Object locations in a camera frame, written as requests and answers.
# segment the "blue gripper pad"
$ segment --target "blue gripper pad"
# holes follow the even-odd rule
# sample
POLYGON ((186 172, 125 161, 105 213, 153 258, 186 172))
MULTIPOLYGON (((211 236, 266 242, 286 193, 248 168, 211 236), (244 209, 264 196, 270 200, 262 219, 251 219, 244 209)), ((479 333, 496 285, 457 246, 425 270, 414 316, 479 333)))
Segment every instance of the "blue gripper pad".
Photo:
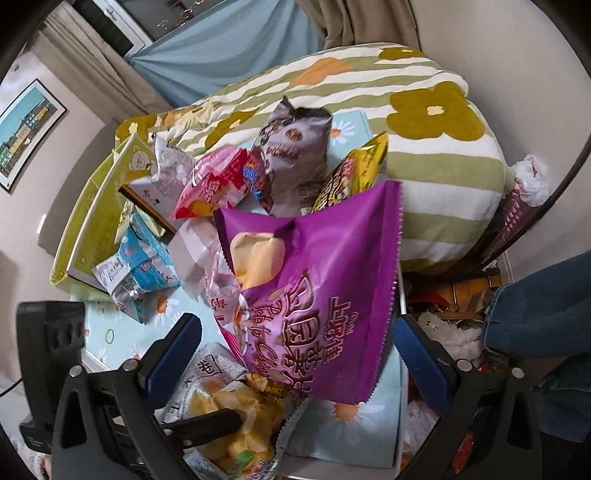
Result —
POLYGON ((423 343, 423 341, 432 342, 432 340, 426 334, 424 335, 426 340, 421 340, 409 321, 414 322, 414 320, 407 320, 403 316, 394 321, 392 326, 394 345, 396 345, 400 357, 406 364, 425 403, 435 413, 442 416, 452 404, 450 381, 439 367, 437 359, 431 355, 423 343))
POLYGON ((150 410, 166 406, 199 346, 201 337, 201 320, 191 313, 185 313, 165 339, 154 342, 150 347, 164 350, 158 352, 160 358, 148 373, 145 382, 145 400, 150 410))

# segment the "blue candy wrapper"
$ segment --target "blue candy wrapper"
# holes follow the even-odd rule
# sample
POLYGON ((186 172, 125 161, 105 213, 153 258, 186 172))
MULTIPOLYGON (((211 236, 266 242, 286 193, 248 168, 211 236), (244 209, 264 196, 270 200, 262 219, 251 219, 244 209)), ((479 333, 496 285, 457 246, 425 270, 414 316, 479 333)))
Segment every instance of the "blue candy wrapper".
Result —
POLYGON ((165 246, 137 213, 131 216, 118 252, 93 272, 117 307, 140 323, 146 321, 142 304, 145 293, 180 285, 165 246))

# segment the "framed picture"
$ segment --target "framed picture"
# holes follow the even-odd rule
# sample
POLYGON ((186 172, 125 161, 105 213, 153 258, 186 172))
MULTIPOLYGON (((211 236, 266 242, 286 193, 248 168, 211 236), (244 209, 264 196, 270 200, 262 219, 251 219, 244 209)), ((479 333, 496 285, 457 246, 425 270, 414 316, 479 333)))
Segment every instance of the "framed picture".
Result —
POLYGON ((8 193, 35 147, 65 112, 35 80, 0 116, 0 185, 8 193))

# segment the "green and white striped comforter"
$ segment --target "green and white striped comforter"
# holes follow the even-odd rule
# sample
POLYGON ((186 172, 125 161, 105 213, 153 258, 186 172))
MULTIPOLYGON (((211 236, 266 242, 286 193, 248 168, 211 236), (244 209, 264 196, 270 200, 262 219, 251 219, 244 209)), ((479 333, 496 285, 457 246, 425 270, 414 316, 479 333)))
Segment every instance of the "green and white striped comforter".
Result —
POLYGON ((402 267, 435 273, 470 250, 514 181, 467 93, 462 77, 417 50, 341 47, 230 85, 156 129, 198 157, 255 138, 284 95, 295 106, 363 111, 374 134, 389 133, 388 176, 404 184, 402 267))

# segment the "curtain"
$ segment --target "curtain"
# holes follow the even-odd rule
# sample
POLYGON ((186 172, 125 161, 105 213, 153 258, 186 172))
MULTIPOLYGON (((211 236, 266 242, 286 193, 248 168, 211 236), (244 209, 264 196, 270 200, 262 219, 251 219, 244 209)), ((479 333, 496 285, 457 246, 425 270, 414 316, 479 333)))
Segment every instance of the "curtain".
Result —
POLYGON ((128 57, 173 106, 322 50, 294 0, 225 0, 128 57))
POLYGON ((46 18, 31 51, 105 123, 171 109, 68 3, 46 18))
POLYGON ((410 0, 295 0, 321 32, 324 49, 374 42, 420 48, 410 0))

